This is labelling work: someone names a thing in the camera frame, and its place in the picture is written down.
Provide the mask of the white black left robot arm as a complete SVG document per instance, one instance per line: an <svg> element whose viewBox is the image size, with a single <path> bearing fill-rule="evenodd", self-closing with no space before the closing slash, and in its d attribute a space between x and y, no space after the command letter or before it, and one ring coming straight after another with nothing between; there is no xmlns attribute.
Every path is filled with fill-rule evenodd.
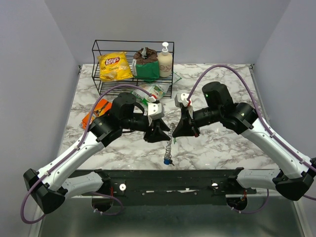
<svg viewBox="0 0 316 237"><path fill-rule="evenodd" d="M168 141L170 138L166 132L170 129L163 117L164 107L154 96L145 111L133 94L120 93L111 107L96 117L64 153L39 170L28 169L24 173L28 194L44 214L55 211L73 196L91 192L106 194L110 187L109 179L99 171L76 178L70 178L70 175L91 156L121 137L125 129L143 132L148 143Z"/></svg>

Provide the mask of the metal disc keyring organizer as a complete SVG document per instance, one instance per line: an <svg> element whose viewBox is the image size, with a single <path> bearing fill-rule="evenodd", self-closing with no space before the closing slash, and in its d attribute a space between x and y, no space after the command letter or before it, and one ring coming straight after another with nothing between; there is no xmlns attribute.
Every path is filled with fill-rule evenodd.
<svg viewBox="0 0 316 237"><path fill-rule="evenodd" d="M176 128L176 125L175 123L171 123L170 125L170 131L168 132L168 136L170 137L170 140L167 141L167 145L166 145L166 148L165 148L165 154L164 154L164 159L172 159L172 154L171 154L171 145L173 144L173 137L172 137L172 134L173 134L173 131L175 130Z"/></svg>

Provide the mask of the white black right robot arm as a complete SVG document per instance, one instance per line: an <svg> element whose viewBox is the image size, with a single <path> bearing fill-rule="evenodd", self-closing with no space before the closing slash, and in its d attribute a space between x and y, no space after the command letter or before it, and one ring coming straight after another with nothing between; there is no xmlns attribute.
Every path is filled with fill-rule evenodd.
<svg viewBox="0 0 316 237"><path fill-rule="evenodd" d="M210 82L203 86L202 92L207 107L197 111L193 110L188 94L175 96L175 106L181 109L181 118L172 136L198 137L200 127L220 122L251 141L278 165L277 169L241 169L227 181L230 192L237 194L244 188L262 188L276 190L289 200L299 200L314 182L315 171L280 145L275 133L268 133L251 105L233 102L224 84Z"/></svg>

